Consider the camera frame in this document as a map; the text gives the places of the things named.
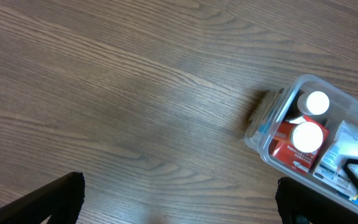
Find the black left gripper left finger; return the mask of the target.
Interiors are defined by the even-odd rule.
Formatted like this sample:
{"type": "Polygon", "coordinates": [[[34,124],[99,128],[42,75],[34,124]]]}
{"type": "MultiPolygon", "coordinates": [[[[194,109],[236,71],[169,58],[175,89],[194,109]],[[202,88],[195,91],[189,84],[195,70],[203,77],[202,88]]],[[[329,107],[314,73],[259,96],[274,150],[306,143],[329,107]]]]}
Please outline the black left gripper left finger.
{"type": "Polygon", "coordinates": [[[75,224],[85,201],[85,179],[70,172],[0,208],[0,224],[75,224]]]}

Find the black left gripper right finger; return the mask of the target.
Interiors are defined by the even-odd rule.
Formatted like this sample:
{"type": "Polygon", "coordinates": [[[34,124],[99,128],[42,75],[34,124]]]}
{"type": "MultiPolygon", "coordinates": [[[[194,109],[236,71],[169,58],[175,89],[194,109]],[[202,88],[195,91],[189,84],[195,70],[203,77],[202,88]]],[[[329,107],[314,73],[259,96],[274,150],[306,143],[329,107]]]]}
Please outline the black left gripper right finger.
{"type": "Polygon", "coordinates": [[[290,177],[278,180],[275,199],[283,224],[358,224],[358,213],[290,177]]]}

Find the red medicine box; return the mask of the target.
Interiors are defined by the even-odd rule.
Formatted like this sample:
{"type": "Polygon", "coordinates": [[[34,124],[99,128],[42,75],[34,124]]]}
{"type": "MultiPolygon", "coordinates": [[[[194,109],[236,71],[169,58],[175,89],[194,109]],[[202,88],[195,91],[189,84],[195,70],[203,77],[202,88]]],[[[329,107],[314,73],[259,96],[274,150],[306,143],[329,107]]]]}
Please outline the red medicine box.
{"type": "MultiPolygon", "coordinates": [[[[329,135],[329,130],[328,128],[324,127],[322,124],[314,120],[312,117],[303,115],[297,119],[291,121],[284,121],[283,123],[300,124],[304,122],[315,123],[323,130],[324,144],[329,135]]],[[[273,139],[272,143],[269,146],[269,153],[271,156],[273,156],[286,166],[290,167],[291,169],[306,174],[312,168],[312,165],[314,164],[314,161],[316,160],[321,147],[314,152],[305,153],[297,150],[291,144],[286,144],[282,141],[273,139]]]]}

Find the orange bottle white cap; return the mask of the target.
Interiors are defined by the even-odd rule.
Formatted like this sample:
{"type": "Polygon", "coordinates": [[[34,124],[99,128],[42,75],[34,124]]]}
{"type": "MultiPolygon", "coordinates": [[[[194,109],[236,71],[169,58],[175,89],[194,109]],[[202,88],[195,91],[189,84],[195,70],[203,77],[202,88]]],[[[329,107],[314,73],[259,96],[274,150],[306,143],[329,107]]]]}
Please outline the orange bottle white cap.
{"type": "Polygon", "coordinates": [[[301,152],[311,153],[321,147],[324,134],[323,130],[312,122],[281,123],[273,138],[291,144],[301,152]]]}

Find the white medicine box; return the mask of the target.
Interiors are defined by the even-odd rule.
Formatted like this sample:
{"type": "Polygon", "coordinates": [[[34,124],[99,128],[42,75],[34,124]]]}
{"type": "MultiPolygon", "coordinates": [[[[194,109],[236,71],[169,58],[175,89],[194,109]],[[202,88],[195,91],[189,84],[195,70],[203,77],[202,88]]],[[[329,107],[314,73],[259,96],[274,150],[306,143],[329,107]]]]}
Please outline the white medicine box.
{"type": "Polygon", "coordinates": [[[358,190],[343,170],[347,159],[358,159],[358,127],[344,120],[338,126],[333,143],[322,156],[313,176],[350,201],[356,201],[358,190]]]}

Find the black bottle white cap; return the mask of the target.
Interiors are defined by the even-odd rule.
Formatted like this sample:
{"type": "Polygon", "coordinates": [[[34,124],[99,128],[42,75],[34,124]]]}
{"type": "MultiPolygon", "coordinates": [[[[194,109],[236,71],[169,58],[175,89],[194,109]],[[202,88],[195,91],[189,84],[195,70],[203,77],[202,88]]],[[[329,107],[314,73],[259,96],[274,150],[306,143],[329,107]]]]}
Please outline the black bottle white cap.
{"type": "Polygon", "coordinates": [[[299,118],[303,115],[322,115],[329,109],[330,100],[322,91],[299,91],[292,101],[286,115],[286,120],[299,118]]]}

